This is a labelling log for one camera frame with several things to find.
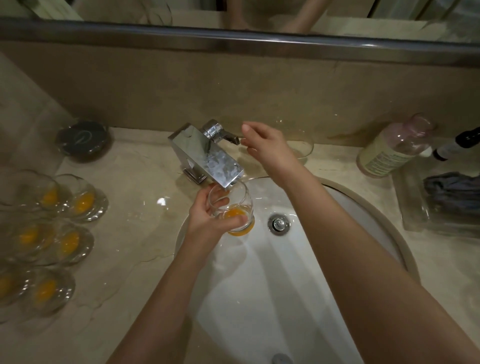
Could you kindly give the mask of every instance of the beige countertop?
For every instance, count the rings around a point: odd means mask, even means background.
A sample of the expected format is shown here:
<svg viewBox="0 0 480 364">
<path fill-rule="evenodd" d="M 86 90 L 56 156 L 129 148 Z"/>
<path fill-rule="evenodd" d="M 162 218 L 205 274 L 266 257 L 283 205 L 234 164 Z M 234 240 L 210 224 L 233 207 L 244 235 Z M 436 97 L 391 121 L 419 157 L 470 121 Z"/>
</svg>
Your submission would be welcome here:
<svg viewBox="0 0 480 364">
<path fill-rule="evenodd" d="M 65 159 L 58 170 L 85 178 L 110 201 L 105 216 L 86 225 L 95 247 L 72 268 L 77 282 L 73 299 L 51 319 L 2 325 L 0 362 L 105 362 L 173 259 L 178 231 L 198 186 L 181 173 L 167 140 L 170 133 L 112 130 L 115 142 L 103 158 L 88 164 Z M 248 177 L 266 175 L 243 147 L 222 146 Z M 405 231 L 391 179 L 362 175 L 355 165 L 358 150 L 315 145 L 305 166 L 360 196 L 388 219 L 404 240 L 401 248 L 411 252 L 422 285 L 480 346 L 480 241 Z M 183 357 L 186 348 L 185 363 L 232 362 L 198 325 L 193 323 L 190 332 L 191 325 L 186 324 L 172 357 Z"/>
</svg>

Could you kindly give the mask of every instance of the faucet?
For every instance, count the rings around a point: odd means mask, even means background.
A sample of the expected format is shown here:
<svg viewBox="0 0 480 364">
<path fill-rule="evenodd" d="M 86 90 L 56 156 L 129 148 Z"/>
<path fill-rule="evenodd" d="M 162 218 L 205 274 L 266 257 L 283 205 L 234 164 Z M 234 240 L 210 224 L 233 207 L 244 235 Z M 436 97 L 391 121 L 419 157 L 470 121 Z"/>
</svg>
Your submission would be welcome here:
<svg viewBox="0 0 480 364">
<path fill-rule="evenodd" d="M 243 167 L 216 144 L 225 139 L 239 145 L 240 139 L 224 130 L 214 119 L 201 130 L 186 123 L 168 139 L 180 159 L 183 172 L 197 184 L 210 177 L 227 188 L 243 176 Z"/>
</svg>

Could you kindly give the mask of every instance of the gray cloth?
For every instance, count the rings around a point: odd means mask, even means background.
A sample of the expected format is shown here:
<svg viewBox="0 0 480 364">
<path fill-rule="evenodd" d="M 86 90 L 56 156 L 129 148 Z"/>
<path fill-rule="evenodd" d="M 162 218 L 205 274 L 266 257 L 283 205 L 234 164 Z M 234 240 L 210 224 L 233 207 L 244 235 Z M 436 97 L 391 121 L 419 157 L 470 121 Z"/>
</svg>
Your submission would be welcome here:
<svg viewBox="0 0 480 364">
<path fill-rule="evenodd" d="M 480 175 L 470 177 L 448 172 L 425 178 L 423 186 L 431 199 L 446 211 L 480 215 Z"/>
</svg>

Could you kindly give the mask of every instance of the plastic bottle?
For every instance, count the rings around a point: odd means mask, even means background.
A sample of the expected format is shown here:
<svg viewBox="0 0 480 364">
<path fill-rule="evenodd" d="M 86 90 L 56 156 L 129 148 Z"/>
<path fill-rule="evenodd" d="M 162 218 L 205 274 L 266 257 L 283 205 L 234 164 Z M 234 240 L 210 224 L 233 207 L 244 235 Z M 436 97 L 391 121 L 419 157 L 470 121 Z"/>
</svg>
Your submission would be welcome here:
<svg viewBox="0 0 480 364">
<path fill-rule="evenodd" d="M 429 148 L 425 137 L 435 124 L 423 114 L 394 122 L 383 129 L 357 156 L 357 166 L 366 176 L 382 178 Z"/>
<path fill-rule="evenodd" d="M 433 151 L 433 157 L 444 162 L 455 154 L 476 146 L 478 143 L 480 143 L 480 126 L 460 133 L 452 142 L 436 148 Z"/>
</svg>

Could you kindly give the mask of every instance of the bottle label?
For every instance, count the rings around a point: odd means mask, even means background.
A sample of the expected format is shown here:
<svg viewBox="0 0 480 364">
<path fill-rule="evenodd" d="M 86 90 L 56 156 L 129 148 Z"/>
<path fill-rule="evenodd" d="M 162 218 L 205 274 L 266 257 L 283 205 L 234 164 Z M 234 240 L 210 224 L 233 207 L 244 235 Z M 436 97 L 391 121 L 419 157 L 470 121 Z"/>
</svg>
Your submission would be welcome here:
<svg viewBox="0 0 480 364">
<path fill-rule="evenodd" d="M 437 154 L 441 156 L 443 159 L 449 159 L 455 154 L 461 153 L 464 150 L 465 148 L 462 148 L 456 142 L 451 142 L 437 148 Z"/>
<path fill-rule="evenodd" d="M 360 164 L 375 176 L 386 176 L 415 156 L 394 151 L 379 135 L 359 154 Z"/>
</svg>

